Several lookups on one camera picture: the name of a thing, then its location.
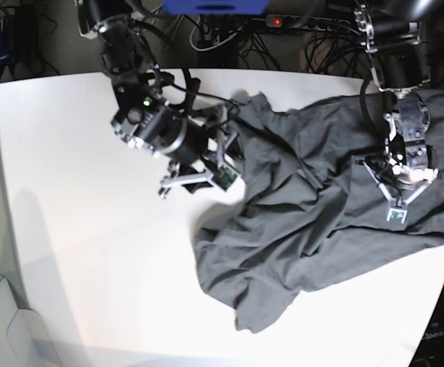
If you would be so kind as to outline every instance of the red switch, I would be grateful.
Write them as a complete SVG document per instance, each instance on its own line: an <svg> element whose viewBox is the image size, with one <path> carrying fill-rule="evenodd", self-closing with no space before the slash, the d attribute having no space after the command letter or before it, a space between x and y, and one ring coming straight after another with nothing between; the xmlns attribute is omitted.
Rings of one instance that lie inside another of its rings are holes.
<svg viewBox="0 0 444 367"><path fill-rule="evenodd" d="M267 15L266 26L269 28L283 27L283 17L281 17L280 15Z"/></svg>

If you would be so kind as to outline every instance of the white table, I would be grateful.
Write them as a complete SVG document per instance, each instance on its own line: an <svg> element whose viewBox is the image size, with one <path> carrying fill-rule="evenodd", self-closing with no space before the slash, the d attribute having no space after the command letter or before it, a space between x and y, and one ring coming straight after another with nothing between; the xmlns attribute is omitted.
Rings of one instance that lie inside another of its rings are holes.
<svg viewBox="0 0 444 367"><path fill-rule="evenodd" d="M361 86L298 73L193 75L203 92L225 98L261 91L276 111ZM116 109L101 74L0 85L2 159L24 285L64 365L408 366L444 283L444 246L301 294L262 333L236 332L234 311L199 288L191 238L207 210L230 210L214 198L238 202L243 183L227 195L173 190L160 200L167 159L122 144L109 124Z"/></svg>

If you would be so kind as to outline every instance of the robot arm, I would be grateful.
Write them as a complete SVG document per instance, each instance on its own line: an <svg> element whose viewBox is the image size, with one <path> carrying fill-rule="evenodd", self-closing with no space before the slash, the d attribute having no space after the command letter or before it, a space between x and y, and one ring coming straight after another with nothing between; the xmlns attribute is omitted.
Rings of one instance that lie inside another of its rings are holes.
<svg viewBox="0 0 444 367"><path fill-rule="evenodd" d="M105 73L112 80L119 105L112 120L115 134L130 148L171 159L170 175L160 183L161 197L173 187L191 193L202 187L227 190L238 177L229 163L237 160L237 135L226 124L219 128L228 118L227 108L207 112L204 125L195 122L193 103L200 81L186 68L184 102L174 105L164 98L162 90L175 86L174 77L160 70L142 32L147 29L161 38L163 34L143 21L141 9L117 0L82 0L76 5L81 35L99 40ZM216 150L209 149L210 139Z"/></svg>
<svg viewBox="0 0 444 367"><path fill-rule="evenodd" d="M425 8L432 2L405 1L401 14L408 19L417 17L424 9L418 8L420 4ZM397 10L394 0L375 12L357 0L354 11L358 29L364 35L362 45L371 61L374 84L394 105L384 114L389 131L384 139L384 155L369 158L364 165L389 202L387 220L404 224L408 206L432 184L439 172L433 147L426 144L429 113L415 93L415 89L430 80L420 44L419 24L392 18L380 11L389 8Z"/></svg>
<svg viewBox="0 0 444 367"><path fill-rule="evenodd" d="M433 148L426 144L429 114L414 92L429 81L416 20L438 1L355 0L355 20L371 60L374 83L394 104L384 114L389 134L384 138L383 155L363 162L390 204L389 221L404 223L408 206L438 176ZM174 80L160 70L142 35L147 29L163 37L144 22L152 14L144 11L139 0L76 0L76 5L81 35L98 38L102 46L105 72L112 79L120 107L112 121L116 135L132 148L172 160L160 195L165 197L172 187L190 192L200 187L227 190L238 176L229 162L239 155L237 135L224 123L227 109L206 115L204 125L193 121L200 81L192 79L188 69L183 69L184 103L172 105L163 97L162 89ZM210 139L217 143L214 151L208 149Z"/></svg>

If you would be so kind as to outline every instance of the gray shirt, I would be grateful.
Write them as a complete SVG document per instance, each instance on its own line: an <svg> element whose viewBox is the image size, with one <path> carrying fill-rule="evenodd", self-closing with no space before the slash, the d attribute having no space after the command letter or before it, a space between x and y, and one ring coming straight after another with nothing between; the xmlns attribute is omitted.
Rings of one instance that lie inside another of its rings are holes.
<svg viewBox="0 0 444 367"><path fill-rule="evenodd" d="M194 248L203 291L237 310L238 330L270 326L301 291L444 245L444 92L420 95L440 177L405 225L387 222L387 201L356 164L383 151L358 97L277 114L259 95L241 108L245 123L231 124L245 156L244 207L222 229L202 228ZM374 123L385 123L380 95L368 97L368 108Z"/></svg>

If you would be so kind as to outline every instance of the cable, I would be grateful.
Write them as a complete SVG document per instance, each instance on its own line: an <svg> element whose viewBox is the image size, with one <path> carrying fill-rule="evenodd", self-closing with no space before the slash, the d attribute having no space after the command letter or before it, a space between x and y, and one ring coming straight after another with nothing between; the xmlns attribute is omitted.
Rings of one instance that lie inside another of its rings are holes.
<svg viewBox="0 0 444 367"><path fill-rule="evenodd" d="M266 69L271 70L271 69L269 68L269 64L267 63L266 59L264 59L264 51L263 51L263 50L260 50L260 49L258 48L258 46L257 46L257 45L255 44L255 42L254 42L254 39L255 39L254 36L251 35L252 45L251 45L251 48L250 48L249 50L247 50L247 53L252 52L252 51L257 52L258 55L261 56L262 62L263 62L264 65L266 66Z"/></svg>
<svg viewBox="0 0 444 367"><path fill-rule="evenodd" d="M276 67L277 71L281 71L281 65L280 63L276 60L276 57L274 57L271 52L269 52L269 49L267 48L265 42L263 41L262 37L259 34L255 34L254 35L254 41L259 44L260 47L262 47L263 51L265 52L265 54L267 55L267 57L269 57L269 60L271 60L271 62L273 63L274 67Z"/></svg>
<svg viewBox="0 0 444 367"><path fill-rule="evenodd" d="M249 62L246 60L246 58L243 57L240 52L238 53L238 56L242 59L242 61L244 61L245 67L250 70L251 67L249 66Z"/></svg>
<svg viewBox="0 0 444 367"><path fill-rule="evenodd" d="M353 53L358 52L358 47L355 45L347 46L339 49L341 52L337 53L335 56L330 57L328 60L326 60L325 63L322 63L316 70L316 74L320 74L323 72L324 74L327 74L329 72L329 67L333 65L334 63L340 61L343 57Z"/></svg>
<svg viewBox="0 0 444 367"><path fill-rule="evenodd" d="M154 13L155 15L159 15L161 10L162 10L162 4L160 4L159 6L156 6L155 8L153 8L151 12ZM151 24L155 25L157 23L157 20L158 19L156 19L156 18L152 18Z"/></svg>
<svg viewBox="0 0 444 367"><path fill-rule="evenodd" d="M212 50L216 50L217 48L223 46L224 44L227 44L228 42L230 42L231 40L233 40L235 37L237 37L238 32L242 29L242 27L240 27L234 34L232 34L231 36L228 36L227 39L223 40L222 42L215 44L211 47L207 47L207 48L198 48L197 46L195 46L194 44L194 40L193 40L193 36L194 36L194 32L196 31L197 27L193 27L193 30L191 31L190 34L190 45L191 47L198 52L207 52L207 51L212 51Z"/></svg>
<svg viewBox="0 0 444 367"><path fill-rule="evenodd" d="M173 20L173 22L169 25L169 27L167 27L166 29L164 29L164 33L165 34L169 34L170 30L173 29L174 27L176 27L177 23L181 20L181 16L178 15L175 17L175 19Z"/></svg>
<svg viewBox="0 0 444 367"><path fill-rule="evenodd" d="M53 24L53 28L45 34L46 36L51 35L53 32L55 32L58 29L59 24L57 23L57 21L55 21L54 19L52 19L50 16L46 15L45 13L40 13L37 11L37 14Z"/></svg>
<svg viewBox="0 0 444 367"><path fill-rule="evenodd" d="M55 72L56 75L61 75L60 71L57 70L57 68L54 65L52 65L52 63L49 60L47 60L45 57L43 57L42 54L40 54L38 52L36 54L37 54L38 58L42 61L42 63L48 65L48 67L51 68Z"/></svg>
<svg viewBox="0 0 444 367"><path fill-rule="evenodd" d="M353 34L355 34L357 36L361 36L361 33L359 33L359 31L356 31L354 28L351 28L347 24L343 24L343 23L341 23L339 21L328 21L327 19L310 19L308 21L308 23L309 24L315 23L315 25L318 25L318 24L332 25L334 27L346 29L347 31L350 31L350 32L352 32Z"/></svg>
<svg viewBox="0 0 444 367"><path fill-rule="evenodd" d="M205 32L205 30L203 29L203 24L199 24L199 21L194 21L191 17L189 17L188 15L183 15L184 18L186 18L188 21L190 21L191 23L194 24L194 26L196 28L198 28L199 30L199 34L208 34L208 32Z"/></svg>
<svg viewBox="0 0 444 367"><path fill-rule="evenodd" d="M238 104L235 103L234 101L230 100L230 99L214 96L213 94L208 94L208 93L193 92L191 90L183 88L182 86L178 86L177 84L174 84L174 83L169 83L169 85L172 86L173 88L177 89L177 90L180 90L181 92L185 92L187 94L190 94L191 96L199 96L199 97L206 97L206 98L217 99L217 100L222 101L224 103L228 103L228 104L232 105L233 107L235 107L237 109L240 109Z"/></svg>
<svg viewBox="0 0 444 367"><path fill-rule="evenodd" d="M312 14L315 12L316 6L319 4L319 2L320 2L319 0L312 0L312 2L310 3L310 6L308 7L308 10L306 11L306 13L300 19L298 19L298 21L296 21L294 24L292 24L290 26L290 28L301 28L301 27L303 27L308 22L308 20L312 16Z"/></svg>
<svg viewBox="0 0 444 367"><path fill-rule="evenodd" d="M155 26L153 26L152 24L148 24L143 21L136 21L135 24L143 29L146 29L147 31L150 31L153 35L155 35L157 38L159 38L161 41L163 41L173 50L178 51L176 44L160 29L155 28ZM181 70L183 71L186 85L189 86L191 84L191 79L192 79L190 70L187 67L181 67Z"/></svg>
<svg viewBox="0 0 444 367"><path fill-rule="evenodd" d="M313 39L311 39L310 41L308 41L306 43L306 47L305 47L305 58L306 58L306 72L309 73L310 69L312 70L312 73L315 73L315 70L313 69L313 57L315 56L315 52L316 50L327 40L327 33L324 35L324 37L315 37ZM312 54L309 56L308 55L308 47L309 45L311 45L311 43L313 43L314 41L319 41L318 44L315 45L315 47L312 50Z"/></svg>
<svg viewBox="0 0 444 367"><path fill-rule="evenodd" d="M130 5L130 7L139 12L140 14L142 14L143 16L147 17L147 18L154 18L154 19L166 19L167 16L166 15L159 15L159 14L154 14L152 11L147 10L143 4L141 0L125 0L125 2Z"/></svg>
<svg viewBox="0 0 444 367"><path fill-rule="evenodd" d="M181 28L181 25L183 25L183 22L184 22L184 18L181 17L179 19L179 21L177 22L177 26L174 28L174 32L170 36L170 38L172 40L176 39L177 33L179 32L179 29Z"/></svg>
<svg viewBox="0 0 444 367"><path fill-rule="evenodd" d="M350 59L350 61L347 61L347 59L345 58L346 56L347 56L347 54L342 56L342 61L344 61L345 64L347 65L347 67L345 68L344 75L342 75L342 76L347 76L347 73L349 72L349 70L352 69L352 63L354 62L354 59L358 56L358 53L355 52L354 55L352 56L352 58Z"/></svg>

